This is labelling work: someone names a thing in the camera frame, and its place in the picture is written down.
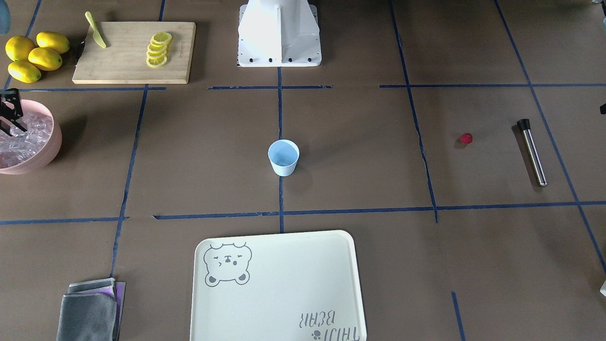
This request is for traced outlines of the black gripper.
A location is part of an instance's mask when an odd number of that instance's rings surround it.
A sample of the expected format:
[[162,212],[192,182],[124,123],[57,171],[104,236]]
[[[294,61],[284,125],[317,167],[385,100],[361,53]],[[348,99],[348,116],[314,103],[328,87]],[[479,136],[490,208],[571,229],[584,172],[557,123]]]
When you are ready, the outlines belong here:
[[26,133],[27,125],[17,122],[23,117],[19,89],[10,88],[0,91],[0,99],[0,116],[10,122],[9,124],[0,122],[0,131],[9,137],[11,133]]

